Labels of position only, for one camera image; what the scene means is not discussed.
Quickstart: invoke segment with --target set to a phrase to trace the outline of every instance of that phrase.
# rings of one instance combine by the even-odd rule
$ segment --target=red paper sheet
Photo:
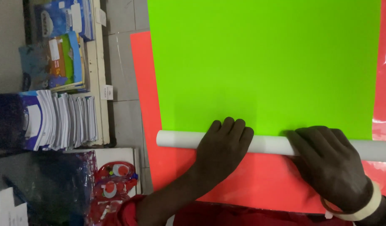
[[[150,32],[132,34],[131,46],[151,177],[154,190],[159,190],[191,166],[195,151],[156,145],[156,135],[162,126]],[[373,139],[386,140],[386,0],[382,1],[381,9],[375,102]],[[386,195],[386,163],[364,161],[363,166]],[[296,167],[285,157],[269,154],[248,153],[226,180],[199,200],[303,213],[326,211],[318,194],[301,179]]]

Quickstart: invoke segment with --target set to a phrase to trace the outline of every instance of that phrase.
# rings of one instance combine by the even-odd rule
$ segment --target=cardboard tube
[[[205,133],[160,130],[157,145],[161,147],[196,149]],[[367,161],[386,162],[386,141],[350,140],[360,158]],[[295,155],[288,139],[278,136],[255,135],[248,152]]]

